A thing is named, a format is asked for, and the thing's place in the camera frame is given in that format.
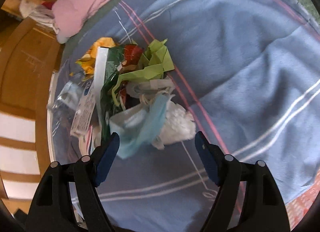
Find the yellow wrapper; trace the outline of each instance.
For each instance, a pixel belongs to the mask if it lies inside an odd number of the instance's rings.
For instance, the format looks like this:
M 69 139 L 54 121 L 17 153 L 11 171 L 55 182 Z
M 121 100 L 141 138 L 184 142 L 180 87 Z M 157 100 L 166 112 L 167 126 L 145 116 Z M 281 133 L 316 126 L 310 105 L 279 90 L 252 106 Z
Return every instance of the yellow wrapper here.
M 93 45 L 85 53 L 85 55 L 81 59 L 77 60 L 76 63 L 82 67 L 86 75 L 93 75 L 98 47 L 115 47 L 115 46 L 116 44 L 112 38 L 100 38 L 93 43 Z

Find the white tissue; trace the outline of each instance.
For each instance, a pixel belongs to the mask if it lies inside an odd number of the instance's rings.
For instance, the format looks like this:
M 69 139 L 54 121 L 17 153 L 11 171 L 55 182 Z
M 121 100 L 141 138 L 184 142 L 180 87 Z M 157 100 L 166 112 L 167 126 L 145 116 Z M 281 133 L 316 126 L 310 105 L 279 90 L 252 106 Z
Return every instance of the white tissue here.
M 192 114 L 181 105 L 168 101 L 166 121 L 160 135 L 152 142 L 152 145 L 161 150 L 164 149 L 164 145 L 191 140 L 195 136 L 196 124 Z

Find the light green paper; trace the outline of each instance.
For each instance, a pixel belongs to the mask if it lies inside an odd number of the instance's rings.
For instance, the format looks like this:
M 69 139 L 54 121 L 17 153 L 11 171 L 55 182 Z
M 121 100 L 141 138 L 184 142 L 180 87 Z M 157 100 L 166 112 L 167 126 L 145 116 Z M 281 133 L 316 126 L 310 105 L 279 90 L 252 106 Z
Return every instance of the light green paper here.
M 168 51 L 168 48 L 164 45 L 167 42 L 153 40 L 148 49 L 142 54 L 140 60 L 144 68 L 141 70 L 125 73 L 119 75 L 117 84 L 112 89 L 112 99 L 116 106 L 120 106 L 116 99 L 116 90 L 120 87 L 122 81 L 135 81 L 144 82 L 151 79 L 160 79 L 163 77 L 163 73 L 166 71 L 174 70 L 174 65 Z
M 131 39 L 131 44 L 134 44 L 134 45 L 138 46 L 138 44 L 136 43 L 136 41 L 134 41 L 134 39 Z

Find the crumpled paper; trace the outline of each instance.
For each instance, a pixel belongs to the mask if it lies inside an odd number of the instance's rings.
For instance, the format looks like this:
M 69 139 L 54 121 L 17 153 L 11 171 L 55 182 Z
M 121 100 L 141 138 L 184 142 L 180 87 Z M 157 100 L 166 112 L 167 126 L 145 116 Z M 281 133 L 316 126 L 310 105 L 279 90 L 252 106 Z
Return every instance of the crumpled paper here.
M 94 74 L 94 66 L 96 62 L 98 47 L 115 47 L 116 44 L 112 38 L 99 38 L 84 56 L 76 61 L 76 64 L 80 65 L 86 75 L 86 79 L 90 78 Z
M 147 50 L 141 55 L 138 63 L 140 70 L 121 74 L 118 77 L 117 84 L 112 88 L 112 99 L 116 106 L 120 106 L 116 99 L 116 91 L 120 87 L 122 81 L 144 82 L 151 79 L 163 78 L 163 73 L 174 70 L 174 65 L 168 51 L 164 45 L 164 41 L 153 40 L 148 46 Z

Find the blue blanket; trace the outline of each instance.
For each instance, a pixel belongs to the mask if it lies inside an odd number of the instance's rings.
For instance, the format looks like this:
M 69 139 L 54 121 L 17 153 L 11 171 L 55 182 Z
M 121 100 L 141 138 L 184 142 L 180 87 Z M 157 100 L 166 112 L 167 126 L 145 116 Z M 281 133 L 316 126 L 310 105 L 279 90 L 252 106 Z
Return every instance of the blue blanket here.
M 320 35 L 295 0 L 122 0 L 79 41 L 56 95 L 80 70 L 74 62 L 102 36 L 142 47 L 168 38 L 174 101 L 190 110 L 198 130 L 240 161 L 266 161 L 285 203 L 312 185 L 320 164 Z M 53 139 L 58 161 L 80 157 L 67 128 L 60 125 Z M 218 188 L 194 141 L 186 141 L 117 158 L 97 191 L 115 225 L 196 232 Z M 74 190 L 72 197 L 76 204 Z

